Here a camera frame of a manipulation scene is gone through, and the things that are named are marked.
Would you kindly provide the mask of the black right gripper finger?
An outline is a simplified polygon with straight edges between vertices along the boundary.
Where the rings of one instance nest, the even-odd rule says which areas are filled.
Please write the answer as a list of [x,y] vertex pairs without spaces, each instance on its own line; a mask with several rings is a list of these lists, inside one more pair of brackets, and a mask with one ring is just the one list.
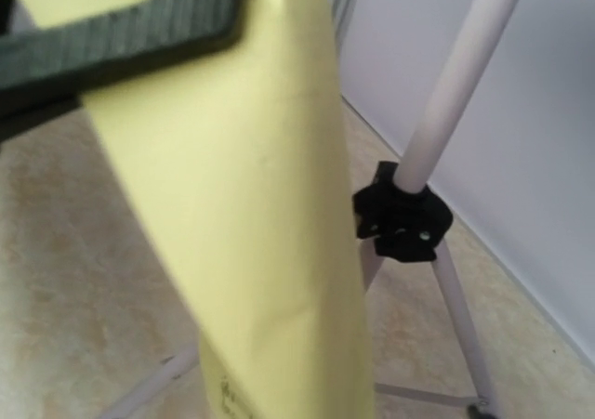
[[1,38],[1,114],[13,117],[232,44],[244,0],[145,0]]

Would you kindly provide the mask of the yellow sheet music page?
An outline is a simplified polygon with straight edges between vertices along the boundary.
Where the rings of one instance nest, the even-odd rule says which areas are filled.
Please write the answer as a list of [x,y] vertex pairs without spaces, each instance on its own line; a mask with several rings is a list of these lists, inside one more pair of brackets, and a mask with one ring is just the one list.
[[371,418],[328,0],[246,0],[227,51],[112,86],[1,154],[1,414]]

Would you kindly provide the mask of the white perforated music stand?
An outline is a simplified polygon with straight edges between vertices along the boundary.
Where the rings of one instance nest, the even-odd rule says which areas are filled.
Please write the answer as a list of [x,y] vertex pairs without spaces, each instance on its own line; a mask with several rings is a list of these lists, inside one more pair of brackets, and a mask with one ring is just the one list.
[[461,398],[386,384],[377,384],[376,392],[426,403],[466,407],[470,418],[496,418],[500,411],[483,350],[444,239],[453,216],[443,200],[429,190],[428,181],[518,1],[472,1],[403,158],[399,163],[380,163],[372,184],[356,195],[366,207],[374,204],[379,207],[374,213],[366,213],[364,219],[368,228],[378,227],[380,218],[386,215],[393,215],[397,226],[394,232],[383,229],[362,242],[364,283],[372,283],[386,258],[401,263],[431,263],[477,394],[473,398]]

